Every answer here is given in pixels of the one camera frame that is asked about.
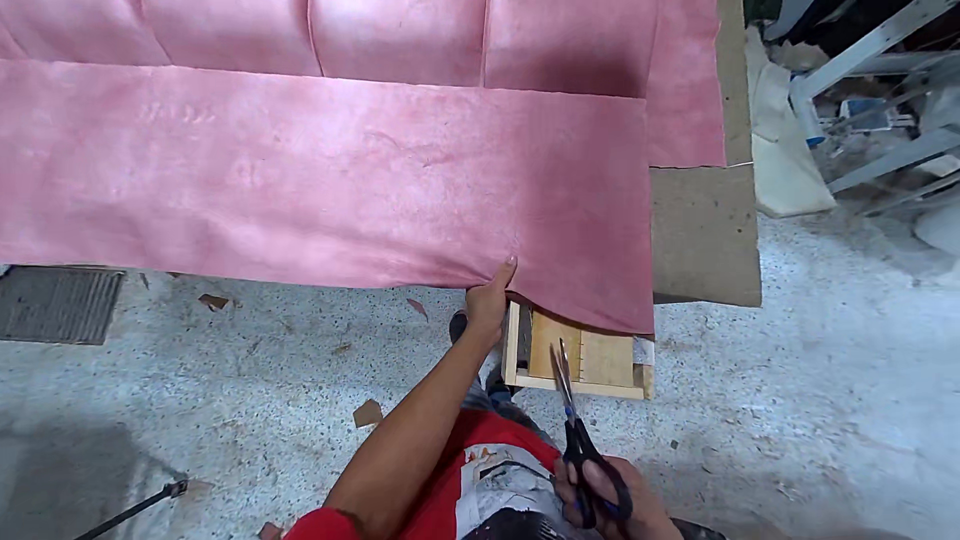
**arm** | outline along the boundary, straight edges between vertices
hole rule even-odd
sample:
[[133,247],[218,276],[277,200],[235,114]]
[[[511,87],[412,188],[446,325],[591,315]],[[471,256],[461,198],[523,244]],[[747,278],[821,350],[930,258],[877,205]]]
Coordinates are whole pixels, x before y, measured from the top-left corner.
[[395,535],[437,466],[460,403],[500,339],[515,270],[510,258],[492,282],[467,291],[464,334],[367,437],[327,495],[324,507],[350,516],[363,537]]

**hand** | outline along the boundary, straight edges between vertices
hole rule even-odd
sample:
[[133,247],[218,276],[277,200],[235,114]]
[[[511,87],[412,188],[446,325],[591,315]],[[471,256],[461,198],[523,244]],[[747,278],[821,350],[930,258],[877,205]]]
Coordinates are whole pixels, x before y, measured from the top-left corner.
[[503,330],[503,314],[507,311],[507,285],[516,272],[516,257],[510,256],[500,265],[493,281],[467,290],[467,329],[493,348]]
[[[625,523],[618,523],[608,517],[605,508],[595,507],[597,516],[597,530],[606,540],[683,540],[680,532],[670,521],[660,499],[647,486],[646,480],[640,472],[626,459],[605,455],[606,459],[616,469],[630,490],[634,500],[634,513]],[[616,490],[613,483],[592,461],[584,463],[584,479],[593,488],[593,492],[607,501],[616,504]],[[564,516],[575,527],[580,527],[584,520],[576,507],[577,495],[574,486],[577,484],[577,471],[573,465],[567,465],[562,459],[554,462],[556,476],[555,487],[557,495],[564,501]]]

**pink velvet fabric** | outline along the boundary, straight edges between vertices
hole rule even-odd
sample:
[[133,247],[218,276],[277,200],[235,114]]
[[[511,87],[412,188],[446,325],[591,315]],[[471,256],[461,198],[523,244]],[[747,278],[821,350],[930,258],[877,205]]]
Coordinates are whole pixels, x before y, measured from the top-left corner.
[[0,58],[648,100],[650,163],[726,165],[716,0],[0,0]]
[[327,77],[477,86],[485,0],[312,0]]
[[175,65],[320,76],[307,0],[143,0]]
[[657,5],[490,0],[485,86],[644,97]]
[[3,0],[0,18],[35,60],[170,63],[139,0]]
[[512,288],[653,332],[644,101],[0,61],[0,260]]
[[726,166],[716,0],[661,0],[646,98],[650,163]]

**person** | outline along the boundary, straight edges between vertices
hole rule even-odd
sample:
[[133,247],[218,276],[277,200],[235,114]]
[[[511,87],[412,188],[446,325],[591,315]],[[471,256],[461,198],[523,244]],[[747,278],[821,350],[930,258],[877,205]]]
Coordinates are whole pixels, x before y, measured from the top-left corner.
[[[585,481],[612,502],[612,484],[588,461],[583,479],[549,436],[511,401],[511,388],[478,372],[501,337],[506,288],[516,258],[467,291],[467,311],[450,321],[453,345],[373,430],[321,508],[285,540],[383,538],[580,538],[589,534],[574,485]],[[682,540],[662,503],[626,459],[606,457],[629,487],[626,522],[604,518],[607,540]]]

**scissors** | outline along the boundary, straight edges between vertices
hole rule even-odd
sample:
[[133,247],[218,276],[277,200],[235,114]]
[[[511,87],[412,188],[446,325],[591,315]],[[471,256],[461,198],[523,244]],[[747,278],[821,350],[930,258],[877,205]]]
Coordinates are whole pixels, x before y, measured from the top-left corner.
[[[583,527],[596,527],[594,503],[598,507],[606,508],[610,517],[615,521],[625,521],[634,513],[634,500],[630,497],[630,490],[619,471],[597,452],[590,436],[587,435],[587,427],[584,426],[584,421],[577,416],[577,408],[573,404],[573,390],[570,385],[570,364],[566,359],[566,347],[562,338],[560,339],[560,353],[556,354],[551,343],[550,356],[553,358],[554,376],[557,379],[557,385],[560,387],[560,393],[564,396],[564,412],[566,413],[564,462],[572,463],[577,471],[577,485],[574,488],[577,494],[577,504],[580,506],[580,512],[584,517]],[[587,481],[584,480],[583,466],[587,460],[596,463],[610,479],[613,489],[616,491],[616,504],[610,503],[594,493]]]

